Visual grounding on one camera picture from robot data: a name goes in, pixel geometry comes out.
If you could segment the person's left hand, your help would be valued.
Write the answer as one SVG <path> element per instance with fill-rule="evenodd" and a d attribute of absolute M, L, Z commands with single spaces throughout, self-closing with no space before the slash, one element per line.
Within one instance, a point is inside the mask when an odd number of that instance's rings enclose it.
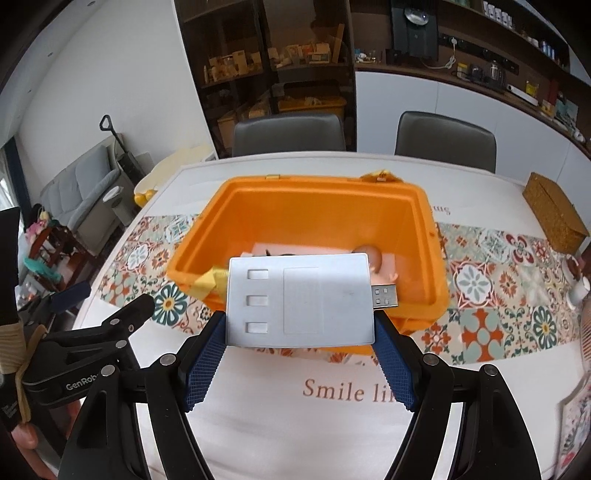
<path fill-rule="evenodd" d="M 20 322 L 1 327 L 1 424 L 34 474 L 39 479 L 55 479 L 37 453 L 38 435 L 30 424 L 31 408 L 22 385 L 24 373 L 45 333 L 44 327 L 37 327 L 31 339 L 26 340 Z"/>

